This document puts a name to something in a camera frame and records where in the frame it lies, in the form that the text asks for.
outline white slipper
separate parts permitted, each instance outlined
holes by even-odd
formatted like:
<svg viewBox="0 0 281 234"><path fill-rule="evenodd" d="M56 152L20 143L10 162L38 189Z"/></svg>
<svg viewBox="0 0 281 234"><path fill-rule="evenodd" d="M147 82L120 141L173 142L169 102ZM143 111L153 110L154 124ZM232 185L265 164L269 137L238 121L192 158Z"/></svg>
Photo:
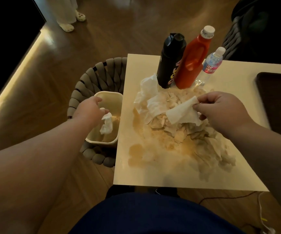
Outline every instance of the white slipper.
<svg viewBox="0 0 281 234"><path fill-rule="evenodd" d="M86 17L85 17L84 14L82 14L82 13L80 13L80 12L78 12L78 11L76 10L76 19L77 19L78 21L83 22L83 21L86 20Z"/></svg>
<svg viewBox="0 0 281 234"><path fill-rule="evenodd" d="M61 24L61 23L58 24L65 32L72 32L74 30L74 27L71 24Z"/></svg>

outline woven strap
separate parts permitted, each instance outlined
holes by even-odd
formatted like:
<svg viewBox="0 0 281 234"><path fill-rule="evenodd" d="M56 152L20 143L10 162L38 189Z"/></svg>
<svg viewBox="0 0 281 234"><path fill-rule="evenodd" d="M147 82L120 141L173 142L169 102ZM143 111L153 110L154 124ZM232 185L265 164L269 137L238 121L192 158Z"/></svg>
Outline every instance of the woven strap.
<svg viewBox="0 0 281 234"><path fill-rule="evenodd" d="M104 63L99 62L94 69L89 68L77 82L75 90L71 94L69 108L67 110L68 120L70 120L76 111L79 103L83 100L94 96L99 91L120 92L123 94L125 71L127 58L116 57L106 60ZM115 165L116 149L100 148L88 142L84 142L81 153L97 164L104 164L107 167Z"/></svg>

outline orange detergent bottle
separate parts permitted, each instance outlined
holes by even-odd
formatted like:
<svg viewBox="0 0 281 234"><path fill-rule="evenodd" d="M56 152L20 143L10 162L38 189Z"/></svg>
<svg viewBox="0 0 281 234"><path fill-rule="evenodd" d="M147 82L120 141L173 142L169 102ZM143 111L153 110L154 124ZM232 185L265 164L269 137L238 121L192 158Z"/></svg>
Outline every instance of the orange detergent bottle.
<svg viewBox="0 0 281 234"><path fill-rule="evenodd" d="M187 44L174 80L179 89L189 88L201 72L214 32L214 27L205 26L200 35Z"/></svg>

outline tabletop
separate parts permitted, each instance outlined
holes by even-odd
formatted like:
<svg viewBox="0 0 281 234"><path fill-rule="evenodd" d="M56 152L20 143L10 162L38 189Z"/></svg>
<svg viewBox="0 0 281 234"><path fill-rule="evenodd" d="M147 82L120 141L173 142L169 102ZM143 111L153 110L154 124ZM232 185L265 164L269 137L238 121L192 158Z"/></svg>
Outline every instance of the tabletop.
<svg viewBox="0 0 281 234"><path fill-rule="evenodd" d="M137 115L133 111L133 102L140 90L140 81L157 72L159 59L160 56L153 55L128 55L113 184L267 191L266 186L229 140L229 153L236 157L236 166L231 171L216 169L207 179L200 176L193 158L155 148L151 161L138 158L138 163L131 163L131 149L142 149L142 140L135 128ZM269 128L255 84L255 77L260 72L281 73L281 65L224 60L204 89L236 95L253 120Z"/></svg>

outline person's left hand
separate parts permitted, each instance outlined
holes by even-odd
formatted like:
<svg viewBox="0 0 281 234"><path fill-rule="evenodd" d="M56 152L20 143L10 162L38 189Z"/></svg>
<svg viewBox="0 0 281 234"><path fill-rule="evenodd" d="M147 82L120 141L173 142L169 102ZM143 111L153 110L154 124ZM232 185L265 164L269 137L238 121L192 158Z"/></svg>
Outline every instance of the person's left hand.
<svg viewBox="0 0 281 234"><path fill-rule="evenodd" d="M100 97L92 96L85 99L79 104L72 118L82 118L91 123L92 127L97 126L102 117L109 112L107 109L99 109L98 102L101 102Z"/></svg>

